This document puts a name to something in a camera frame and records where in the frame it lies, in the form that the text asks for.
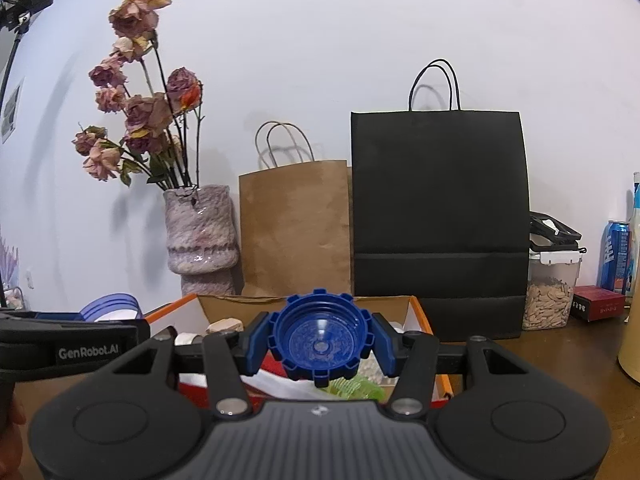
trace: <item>container lid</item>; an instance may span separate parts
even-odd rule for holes
[[[350,294],[316,288],[306,296],[290,296],[287,306],[270,315],[271,353],[291,379],[328,386],[338,377],[352,378],[373,345],[369,311]]]
[[[551,251],[537,253],[529,251],[529,260],[539,260],[543,265],[578,264],[582,261],[580,251]]]
[[[582,235],[544,213],[529,212],[529,245],[533,251],[575,251]]]

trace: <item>pink textured vase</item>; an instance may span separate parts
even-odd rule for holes
[[[169,270],[183,276],[210,274],[215,282],[212,294],[216,293],[222,277],[212,273],[230,269],[239,257],[229,187],[169,189],[164,192],[164,202]],[[230,280],[229,272],[222,275]],[[183,289],[187,283],[197,282],[202,291],[205,280],[204,276],[182,280]]]
[[[192,293],[232,296],[235,293],[230,269],[217,270],[207,274],[183,274],[180,277],[180,286],[183,296]]]

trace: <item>human hand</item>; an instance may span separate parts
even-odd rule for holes
[[[15,397],[9,407],[7,426],[0,436],[0,480],[20,480],[18,472],[22,459],[22,436],[20,428],[27,422],[24,406]]]

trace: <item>bag handle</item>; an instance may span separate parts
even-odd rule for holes
[[[460,88],[458,87],[458,78],[456,77],[456,72],[455,72],[455,70],[453,70],[453,67],[451,66],[451,63],[449,61],[447,61],[446,59],[439,58],[439,59],[434,59],[426,67],[424,67],[422,70],[420,70],[420,73],[415,78],[414,84],[411,87],[411,91],[409,92],[409,111],[410,112],[412,111],[412,101],[414,100],[415,88],[416,88],[416,86],[418,86],[418,82],[420,81],[420,78],[432,66],[436,66],[440,70],[442,70],[444,72],[444,75],[447,78],[447,83],[449,83],[449,110],[453,109],[453,106],[452,106],[453,88],[451,87],[451,79],[449,78],[449,75],[447,74],[447,71],[444,70],[444,68],[441,67],[440,65],[436,64],[436,63],[439,63],[439,62],[445,63],[449,67],[449,69],[451,70],[451,73],[453,75],[453,83],[454,83],[454,85],[456,87],[456,103],[458,104],[458,110],[462,110],[462,108],[460,107]]]
[[[255,145],[255,151],[258,152],[258,157],[260,158],[260,160],[262,161],[262,163],[267,167],[267,168],[271,168],[270,165],[267,163],[266,160],[264,160],[264,157],[262,156],[262,153],[260,152],[260,148],[258,147],[258,136],[260,135],[260,131],[265,127],[268,126],[269,124],[272,124],[273,126],[271,126],[271,128],[269,128],[269,131],[267,132],[267,147],[268,147],[268,151],[269,151],[269,155],[271,157],[271,161],[273,163],[273,167],[277,168],[278,167],[278,163],[276,162],[275,157],[273,156],[273,149],[271,148],[271,143],[270,143],[270,137],[271,137],[271,132],[276,129],[278,126],[282,126],[287,133],[289,134],[289,138],[291,139],[291,142],[293,143],[293,146],[295,147],[296,151],[298,152],[298,158],[300,159],[300,162],[304,162],[304,159],[302,158],[302,152],[300,149],[300,146],[298,145],[298,143],[296,142],[295,137],[293,136],[293,133],[291,130],[289,130],[289,126],[291,126],[292,128],[295,128],[300,135],[303,137],[303,139],[305,139],[306,145],[309,148],[309,156],[311,157],[311,161],[315,162],[316,158],[314,156],[314,150],[311,148],[311,143],[309,142],[309,139],[307,138],[307,136],[305,135],[305,133],[295,124],[293,123],[282,123],[280,121],[266,121],[265,123],[261,124],[260,128],[258,128],[258,130],[255,133],[255,137],[254,137],[254,145]]]

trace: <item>black handle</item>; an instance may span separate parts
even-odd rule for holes
[[[424,67],[422,70],[420,70],[420,73],[415,78],[414,84],[411,86],[411,90],[409,92],[409,111],[410,112],[412,111],[412,101],[414,100],[415,88],[418,85],[418,82],[420,81],[420,78],[432,66],[438,67],[440,70],[442,70],[444,72],[444,75],[447,77],[447,82],[449,83],[449,110],[451,110],[453,108],[453,106],[452,106],[453,89],[451,87],[451,79],[449,78],[449,75],[447,74],[447,71],[444,70],[444,68],[441,67],[440,65],[436,64],[436,63],[440,63],[440,62],[446,64],[449,67],[449,69],[451,70],[451,74],[453,75],[453,83],[454,83],[454,85],[456,87],[456,103],[458,104],[458,110],[462,109],[460,107],[460,88],[458,87],[458,78],[456,76],[456,72],[455,72],[455,70],[453,70],[453,67],[451,66],[451,63],[449,61],[447,61],[446,59],[439,58],[439,59],[434,59],[426,67]]]
[[[148,338],[143,319],[88,323],[0,314],[0,383],[93,372]]]

